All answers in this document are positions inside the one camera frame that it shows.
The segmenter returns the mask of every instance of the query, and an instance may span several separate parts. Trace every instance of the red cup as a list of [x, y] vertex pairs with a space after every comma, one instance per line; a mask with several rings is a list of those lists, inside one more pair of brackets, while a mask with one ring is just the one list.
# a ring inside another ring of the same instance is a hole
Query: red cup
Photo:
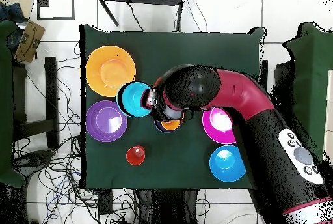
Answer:
[[146, 154], [142, 146], [131, 147], [126, 153], [126, 160], [131, 165], [141, 165]]

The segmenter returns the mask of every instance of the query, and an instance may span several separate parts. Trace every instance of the green tablecloth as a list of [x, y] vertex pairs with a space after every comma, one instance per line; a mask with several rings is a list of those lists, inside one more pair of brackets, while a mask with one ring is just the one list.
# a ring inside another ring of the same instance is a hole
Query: green tablecloth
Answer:
[[[179, 64], [216, 65], [257, 77], [265, 30], [250, 34], [228, 33], [104, 33], [85, 25], [86, 58], [98, 47], [124, 48], [137, 68], [137, 81], [153, 84]], [[100, 100], [86, 83], [86, 110]], [[138, 167], [126, 161], [135, 145], [146, 149]], [[112, 143], [100, 143], [86, 134], [87, 188], [252, 188], [248, 175], [233, 183], [217, 180], [209, 170], [209, 157], [220, 144], [210, 140], [202, 127], [202, 112], [185, 121], [174, 133], [162, 133], [153, 118], [128, 118], [125, 134]]]
[[[303, 143], [321, 158], [328, 71], [333, 69], [333, 33], [319, 29], [314, 23], [304, 23], [300, 25], [297, 36], [284, 45], [290, 51], [291, 60], [295, 61], [293, 112], [309, 135], [303, 138]], [[311, 147], [312, 140], [316, 147]]]
[[12, 54], [7, 48], [7, 38], [18, 26], [12, 21], [0, 21], [0, 183], [14, 187], [25, 185], [24, 176], [12, 168], [12, 138], [14, 99], [12, 79]]

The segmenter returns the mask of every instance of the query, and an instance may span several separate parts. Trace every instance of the dark green table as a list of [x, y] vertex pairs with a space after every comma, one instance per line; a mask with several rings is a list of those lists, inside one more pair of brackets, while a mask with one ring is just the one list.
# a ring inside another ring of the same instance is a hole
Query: dark green table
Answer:
[[[265, 30], [251, 31], [249, 34], [105, 33], [85, 25], [86, 58], [101, 46], [124, 48], [135, 62], [136, 80], [149, 84], [179, 64], [216, 65], [257, 77], [259, 46]], [[86, 83], [86, 110], [100, 100], [115, 99], [96, 94]], [[138, 167], [126, 161], [127, 150], [135, 145], [146, 149], [146, 159]], [[247, 175], [237, 182], [225, 183], [211, 174], [209, 157], [219, 146], [205, 134], [201, 111], [174, 133], [158, 131], [151, 116], [128, 118], [125, 134], [112, 143], [98, 142], [86, 134], [86, 187], [251, 189]]]

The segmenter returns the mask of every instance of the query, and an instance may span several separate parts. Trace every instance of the blue bowl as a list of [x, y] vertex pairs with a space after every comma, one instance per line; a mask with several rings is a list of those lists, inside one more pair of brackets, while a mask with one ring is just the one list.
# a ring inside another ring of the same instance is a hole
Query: blue bowl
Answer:
[[239, 149], [233, 145], [217, 148], [210, 157], [209, 167], [214, 177], [223, 182], [235, 182], [246, 173]]
[[124, 112], [129, 117], [144, 117], [148, 115], [151, 110], [141, 106], [141, 98], [144, 91], [150, 87], [145, 83], [137, 81], [126, 84], [124, 86], [126, 87], [122, 92], [121, 98], [118, 94], [122, 89], [118, 91], [116, 98], [119, 107], [121, 107], [121, 105], [119, 105], [119, 100], [122, 102], [122, 112]]

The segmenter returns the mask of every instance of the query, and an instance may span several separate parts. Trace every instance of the orange bowl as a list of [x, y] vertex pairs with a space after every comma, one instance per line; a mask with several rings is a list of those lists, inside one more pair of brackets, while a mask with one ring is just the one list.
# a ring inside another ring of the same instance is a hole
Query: orange bowl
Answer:
[[180, 126], [180, 120], [170, 120], [169, 122], [162, 122], [161, 124], [166, 130], [172, 131]]
[[135, 64], [127, 51], [117, 46], [95, 49], [86, 64], [87, 83], [96, 93], [113, 97], [120, 87], [135, 80]]

